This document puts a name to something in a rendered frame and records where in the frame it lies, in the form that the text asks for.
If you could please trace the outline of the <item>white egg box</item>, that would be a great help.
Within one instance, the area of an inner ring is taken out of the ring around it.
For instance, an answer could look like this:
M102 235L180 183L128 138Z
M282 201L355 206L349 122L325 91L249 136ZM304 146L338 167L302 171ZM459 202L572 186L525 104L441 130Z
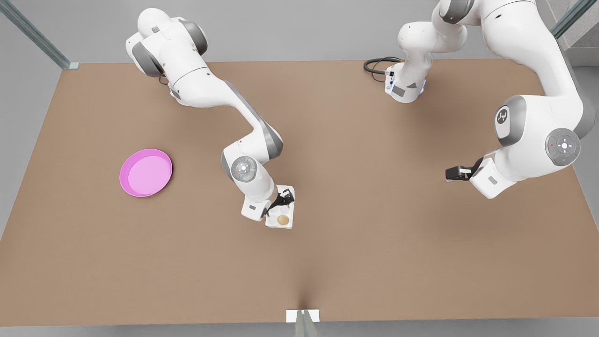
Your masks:
M265 225L270 228L291 229L293 226L294 204L278 205L265 215Z

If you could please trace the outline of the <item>pink round plate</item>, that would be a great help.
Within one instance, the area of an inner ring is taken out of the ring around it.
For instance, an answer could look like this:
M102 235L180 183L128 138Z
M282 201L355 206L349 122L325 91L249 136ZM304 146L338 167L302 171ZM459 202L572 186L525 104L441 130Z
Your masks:
M125 160L118 176L124 192L147 197L161 191L173 174L171 158L158 149L137 151Z

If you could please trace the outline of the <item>silver frame post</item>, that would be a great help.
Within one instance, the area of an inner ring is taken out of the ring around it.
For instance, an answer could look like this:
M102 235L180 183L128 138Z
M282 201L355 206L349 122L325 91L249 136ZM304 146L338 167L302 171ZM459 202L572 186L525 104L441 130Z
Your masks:
M315 322L320 322L319 309L286 310L286 322L295 324L294 337L321 337Z
M10 0L0 0L2 13L15 27L27 36L45 55L49 56L62 70L77 70L79 62L71 62L19 11Z
M550 32L556 40L561 38L571 26L590 9L597 0L576 0L565 14L554 24Z

